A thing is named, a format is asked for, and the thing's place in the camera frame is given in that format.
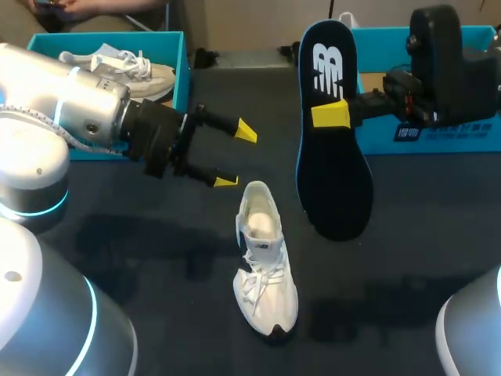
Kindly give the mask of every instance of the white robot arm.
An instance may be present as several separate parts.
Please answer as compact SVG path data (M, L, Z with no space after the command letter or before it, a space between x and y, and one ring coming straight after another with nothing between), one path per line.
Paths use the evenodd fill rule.
M241 118L211 114L203 105L181 114L149 100L137 103L125 85L5 43L0 93L0 216L35 233L64 213L67 145L143 161L144 172L157 178L170 165L175 175L224 186L237 184L238 177L188 163L196 128L206 124L257 142ZM126 147L112 150L116 145Z

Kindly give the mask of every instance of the shoelace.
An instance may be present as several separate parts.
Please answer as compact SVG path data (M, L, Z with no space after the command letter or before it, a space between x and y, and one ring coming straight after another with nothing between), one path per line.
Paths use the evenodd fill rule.
M134 55L130 51L120 51L118 57L124 59L125 65L130 65L125 69L117 70L117 73L132 74L135 78L149 78L151 76L151 62L149 59L142 57L142 51L139 51L139 56Z
M245 294L244 300L252 304L253 316L256 313L259 299L265 293L266 288L270 284L281 284L283 282L283 278L285 276L285 260L283 253L280 253L276 264L273 265L269 271L265 272L262 269L261 263L251 259L251 256L251 251L247 250L245 256L243 257L252 269L252 273L247 274L243 283L244 286L248 284L248 288L244 289L243 293Z

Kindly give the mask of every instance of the shoe sole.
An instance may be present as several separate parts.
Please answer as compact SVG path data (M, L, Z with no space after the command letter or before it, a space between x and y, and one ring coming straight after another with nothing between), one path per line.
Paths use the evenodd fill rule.
M323 46L323 54L318 54L317 45ZM341 55L342 79L331 80L337 81L337 94L334 86L327 90L332 82L324 82L322 91L320 80L324 76L314 69L315 52L327 69L332 68L332 75L339 68L334 57ZM335 241L354 239L366 228L373 205L372 174L356 142L355 130L335 125L314 127L312 108L336 103L341 96L354 98L357 77L355 40L345 25L326 20L306 31L299 49L302 128L296 187L310 223L322 236Z
M166 89L164 90L163 92L159 92L155 95L152 95L152 96L146 96L144 98L131 98L132 100L135 100L136 102L142 102L144 99L147 99L147 100L151 100L152 102L156 102L158 101L159 99L161 98L164 98L165 96L167 96L170 92L172 92L174 90L174 86L172 86L171 88L169 89Z

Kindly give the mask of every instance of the wall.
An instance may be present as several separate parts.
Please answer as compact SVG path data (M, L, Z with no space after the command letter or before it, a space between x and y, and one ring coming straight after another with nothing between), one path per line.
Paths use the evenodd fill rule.
M329 0L176 0L190 47L221 51L271 49L301 40L327 18ZM455 6L462 24L501 24L501 2L485 0L336 0L334 15L350 11L361 26L404 26L422 6Z

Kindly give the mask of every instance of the glowing blue ring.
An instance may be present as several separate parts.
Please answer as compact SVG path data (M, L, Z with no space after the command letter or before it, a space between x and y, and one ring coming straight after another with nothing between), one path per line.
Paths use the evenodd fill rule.
M497 290L498 290L498 300L499 300L499 304L501 305L501 268L499 268L499 272L498 272L498 280L497 280Z
M87 338L85 339L84 345L82 346L80 353L77 356L77 359L71 366L70 370L66 373L66 376L74 376L75 372L77 372L78 368L81 366L81 363L84 361L85 356L87 355L88 349L91 346L92 339L94 338L94 333L96 332L97 325L97 301L96 301L96 293L92 288L91 283L85 278L85 282L87 283L88 289L91 292L92 298L92 317L91 317L91 327L88 329Z
M64 194L63 198L61 199L60 202L58 202L57 204L55 204L54 206L52 206L51 208L49 209L46 209L44 211L37 211L37 212L34 212L34 213L23 213L21 211L15 211L15 210L12 210L11 208L7 208L5 205L3 204L0 204L0 212L8 212L7 214L8 215L17 215L19 217L38 217L39 215L44 215L44 214L48 214L50 212L54 212L59 206L61 206L64 201L68 198L68 193L70 191L67 190L66 193Z

